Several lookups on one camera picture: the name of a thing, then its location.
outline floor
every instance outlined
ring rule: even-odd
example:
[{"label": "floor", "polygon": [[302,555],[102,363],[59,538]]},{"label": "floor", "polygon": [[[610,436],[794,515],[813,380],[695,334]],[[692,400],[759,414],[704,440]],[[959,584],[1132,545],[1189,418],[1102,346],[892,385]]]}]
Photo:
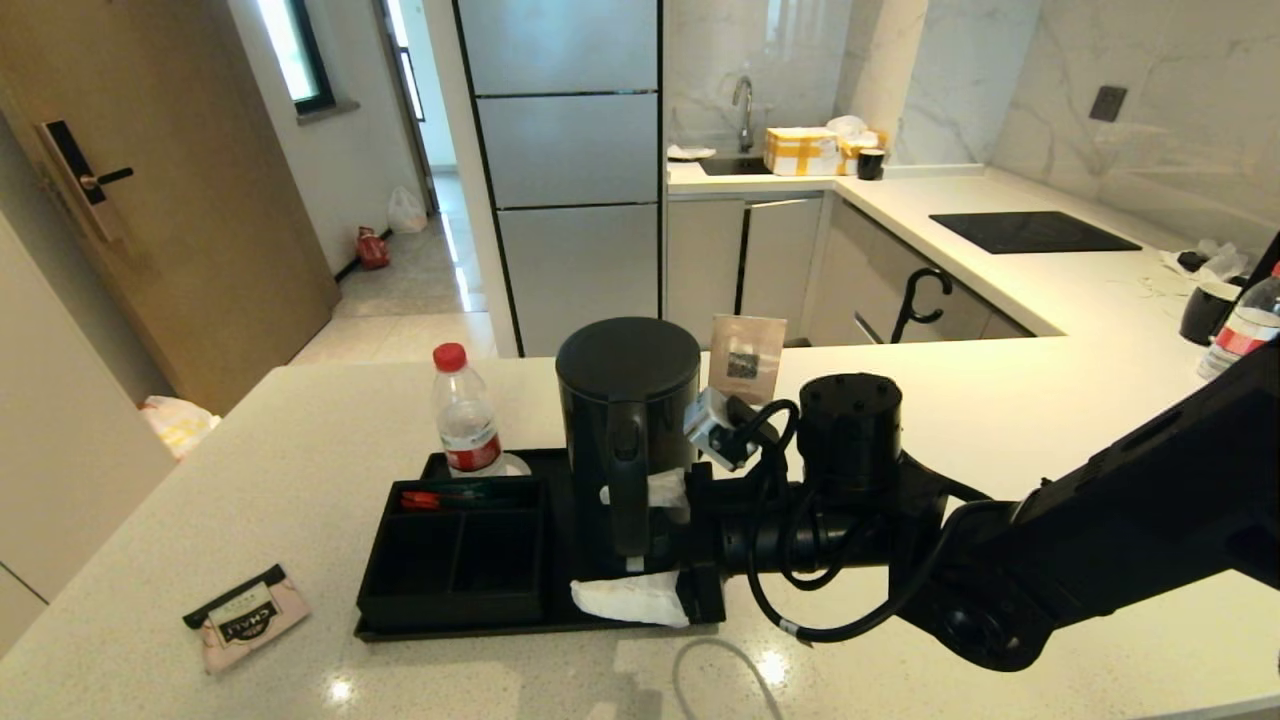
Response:
[{"label": "floor", "polygon": [[333,320],[291,365],[430,361],[443,342],[497,357],[457,176],[434,173],[440,214],[426,229],[388,240],[390,265],[357,269],[338,287]]}]

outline refrigerator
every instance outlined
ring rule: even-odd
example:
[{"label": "refrigerator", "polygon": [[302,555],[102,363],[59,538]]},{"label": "refrigerator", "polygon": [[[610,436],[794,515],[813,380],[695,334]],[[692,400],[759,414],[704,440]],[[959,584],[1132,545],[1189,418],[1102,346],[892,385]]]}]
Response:
[{"label": "refrigerator", "polygon": [[454,6],[521,355],[658,316],[658,1]]}]

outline quartz countertop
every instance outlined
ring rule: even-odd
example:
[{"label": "quartz countertop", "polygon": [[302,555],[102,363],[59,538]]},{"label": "quartz countertop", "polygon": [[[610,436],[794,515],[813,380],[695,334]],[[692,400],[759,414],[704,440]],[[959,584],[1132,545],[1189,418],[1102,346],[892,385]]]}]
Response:
[{"label": "quartz countertop", "polygon": [[[983,258],[928,214],[1053,208],[1146,245],[1174,238],[1002,173],[820,183],[1046,337],[787,350],[778,396],[823,374],[888,375],[905,396],[904,447],[1012,500],[1201,387],[1202,351],[1176,334],[1179,288],[1153,252]],[[550,359],[476,366],[507,447],[563,446]],[[1280,594],[1233,573],[1062,629],[1014,674],[897,619],[800,646],[742,578],[726,584],[728,620],[714,628],[365,644],[355,601],[388,486],[439,450],[433,377],[429,364],[269,374],[0,660],[0,717],[1094,720],[1280,703]],[[205,675],[180,616],[273,562],[312,616]],[[764,587],[796,621],[836,625],[879,603],[884,575],[846,570],[817,593],[776,577]]]}]

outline induction cooktop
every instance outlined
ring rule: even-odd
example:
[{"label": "induction cooktop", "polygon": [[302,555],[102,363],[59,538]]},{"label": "induction cooktop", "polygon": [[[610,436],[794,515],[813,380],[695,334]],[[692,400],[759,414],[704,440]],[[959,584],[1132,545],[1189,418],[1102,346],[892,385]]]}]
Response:
[{"label": "induction cooktop", "polygon": [[1065,213],[964,213],[929,218],[992,255],[1142,250]]}]

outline kettle handle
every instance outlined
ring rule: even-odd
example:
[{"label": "kettle handle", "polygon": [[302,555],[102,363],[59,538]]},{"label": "kettle handle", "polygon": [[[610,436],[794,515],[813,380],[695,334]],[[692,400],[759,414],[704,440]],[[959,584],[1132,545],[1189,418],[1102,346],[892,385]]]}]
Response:
[{"label": "kettle handle", "polygon": [[649,428],[643,402],[609,402],[604,471],[614,552],[622,557],[648,555]]}]

